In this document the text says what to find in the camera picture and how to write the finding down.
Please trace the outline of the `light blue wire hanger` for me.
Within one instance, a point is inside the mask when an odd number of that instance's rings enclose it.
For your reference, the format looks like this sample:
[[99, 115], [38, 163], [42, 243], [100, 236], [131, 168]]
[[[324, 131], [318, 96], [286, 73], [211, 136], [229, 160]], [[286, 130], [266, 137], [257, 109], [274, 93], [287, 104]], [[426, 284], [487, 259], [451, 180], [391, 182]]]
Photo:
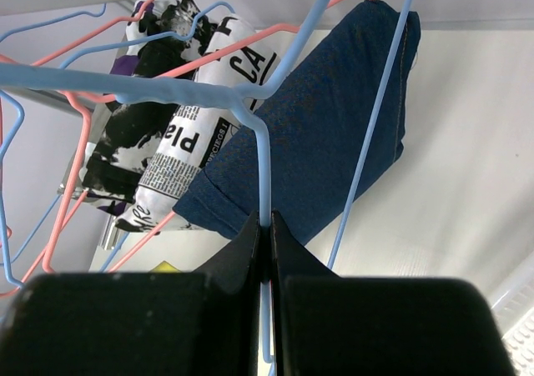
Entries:
[[175, 78], [126, 78], [123, 76], [88, 73], [56, 68], [37, 68], [27, 65], [3, 63], [1, 84], [4, 87], [26, 86], [31, 88], [59, 88], [67, 92], [84, 90], [88, 92], [112, 92], [124, 102], [144, 99], [163, 103], [187, 103], [200, 107], [228, 109], [242, 124], [253, 131], [258, 159], [259, 206], [256, 213], [261, 237], [258, 250], [259, 316], [261, 277], [270, 263], [270, 228], [272, 209], [270, 135], [265, 122], [244, 106], [246, 98], [270, 98], [281, 86], [283, 79], [300, 55], [315, 24], [325, 10], [327, 0], [316, 0], [297, 33], [295, 40], [274, 72], [270, 82], [263, 86], [229, 88], [206, 83], [195, 83]]

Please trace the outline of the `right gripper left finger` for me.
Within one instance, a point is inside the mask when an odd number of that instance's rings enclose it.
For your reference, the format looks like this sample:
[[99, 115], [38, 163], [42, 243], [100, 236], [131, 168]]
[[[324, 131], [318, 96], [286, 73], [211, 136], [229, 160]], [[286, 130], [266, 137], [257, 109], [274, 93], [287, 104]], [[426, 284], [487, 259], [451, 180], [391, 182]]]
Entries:
[[4, 375], [254, 375], [256, 213], [190, 273], [57, 273], [30, 281], [1, 326]]

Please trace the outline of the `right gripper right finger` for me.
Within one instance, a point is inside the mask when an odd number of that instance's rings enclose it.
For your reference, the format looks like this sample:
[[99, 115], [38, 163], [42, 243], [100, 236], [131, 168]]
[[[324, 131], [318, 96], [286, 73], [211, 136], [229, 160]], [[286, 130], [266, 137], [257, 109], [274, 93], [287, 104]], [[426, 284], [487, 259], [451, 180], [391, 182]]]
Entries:
[[271, 216], [279, 375], [512, 375], [489, 305], [458, 278], [341, 277]]

